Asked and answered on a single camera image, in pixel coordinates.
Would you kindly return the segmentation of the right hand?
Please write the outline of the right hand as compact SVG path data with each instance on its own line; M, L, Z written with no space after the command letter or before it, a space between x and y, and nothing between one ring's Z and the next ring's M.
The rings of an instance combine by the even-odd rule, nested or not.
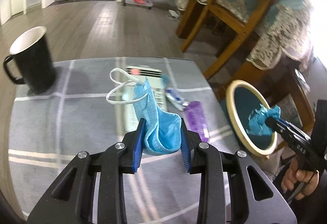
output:
M305 183L306 186L296 195L295 200L301 200L306 196L311 195L318 186L319 173L310 172L299 169L297 157L293 158L290 167L286 170L281 182L281 188L285 194L287 191L292 191L296 183Z

